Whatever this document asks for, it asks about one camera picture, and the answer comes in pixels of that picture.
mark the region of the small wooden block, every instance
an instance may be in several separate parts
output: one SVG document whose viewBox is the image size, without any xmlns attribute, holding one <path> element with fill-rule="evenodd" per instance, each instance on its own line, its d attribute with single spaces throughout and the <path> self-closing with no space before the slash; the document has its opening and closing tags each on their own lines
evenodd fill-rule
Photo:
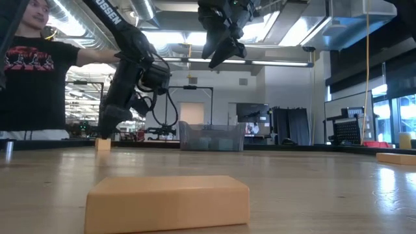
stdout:
<svg viewBox="0 0 416 234">
<path fill-rule="evenodd" d="M 377 153 L 377 160 L 382 163 L 416 166 L 416 155 L 401 155 L 397 153 Z"/>
<path fill-rule="evenodd" d="M 228 176 L 106 178 L 86 200 L 85 234 L 247 224 L 249 189 Z"/>
<path fill-rule="evenodd" d="M 101 139 L 101 138 L 97 138 L 96 139 L 96 150 L 97 151 L 109 151 L 111 150 L 111 139 Z"/>
</svg>

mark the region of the red object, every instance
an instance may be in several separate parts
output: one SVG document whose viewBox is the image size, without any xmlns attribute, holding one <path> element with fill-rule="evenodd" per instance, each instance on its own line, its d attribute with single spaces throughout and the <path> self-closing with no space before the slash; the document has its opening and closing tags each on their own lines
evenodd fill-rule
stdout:
<svg viewBox="0 0 416 234">
<path fill-rule="evenodd" d="M 387 142 L 376 142 L 376 141 L 364 142 L 364 146 L 370 147 L 370 148 L 389 148 L 389 144 Z"/>
</svg>

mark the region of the wooden table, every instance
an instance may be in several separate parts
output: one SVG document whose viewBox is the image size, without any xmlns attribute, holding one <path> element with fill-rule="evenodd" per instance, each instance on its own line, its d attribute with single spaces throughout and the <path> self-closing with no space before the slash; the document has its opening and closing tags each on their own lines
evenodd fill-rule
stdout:
<svg viewBox="0 0 416 234">
<path fill-rule="evenodd" d="M 416 166 L 344 153 L 93 148 L 0 153 L 0 233 L 82 234 L 87 192 L 107 176 L 230 175 L 251 224 L 164 233 L 416 233 Z"/>
</svg>

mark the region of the ceiling duct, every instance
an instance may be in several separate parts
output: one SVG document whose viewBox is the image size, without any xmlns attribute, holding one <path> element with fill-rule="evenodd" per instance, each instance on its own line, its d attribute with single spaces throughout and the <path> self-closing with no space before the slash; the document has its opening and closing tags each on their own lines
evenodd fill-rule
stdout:
<svg viewBox="0 0 416 234">
<path fill-rule="evenodd" d="M 160 28 L 159 21 L 156 18 L 155 5 L 151 0 L 130 0 L 130 2 L 139 20 L 147 21 L 153 26 Z"/>
<path fill-rule="evenodd" d="M 366 37 L 367 0 L 332 0 L 328 8 L 330 15 L 314 28 L 301 43 L 302 46 L 321 50 L 341 50 Z M 384 0 L 372 0 L 369 7 L 370 33 L 383 27 L 396 16 L 397 10 L 394 5 Z M 343 27 L 342 30 L 333 30 L 340 26 Z"/>
<path fill-rule="evenodd" d="M 265 43 L 280 43 L 308 6 L 305 1 L 286 2 L 279 6 L 279 17 L 267 34 Z"/>
<path fill-rule="evenodd" d="M 60 31 L 65 30 L 70 40 L 76 40 L 78 44 L 85 48 L 91 49 L 117 49 L 108 36 L 98 27 L 96 23 L 88 16 L 88 14 L 75 2 L 68 0 L 53 0 L 50 1 L 50 15 L 53 19 L 58 21 L 56 23 L 62 24 Z M 71 35 L 71 29 L 77 28 L 83 31 L 84 34 L 76 36 Z"/>
</svg>

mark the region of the door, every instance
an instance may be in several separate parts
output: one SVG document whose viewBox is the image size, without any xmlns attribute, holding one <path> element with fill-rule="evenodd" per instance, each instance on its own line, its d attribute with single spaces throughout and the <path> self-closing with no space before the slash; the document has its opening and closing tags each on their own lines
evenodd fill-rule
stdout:
<svg viewBox="0 0 416 234">
<path fill-rule="evenodd" d="M 181 103 L 180 120 L 188 124 L 203 124 L 204 103 Z"/>
</svg>

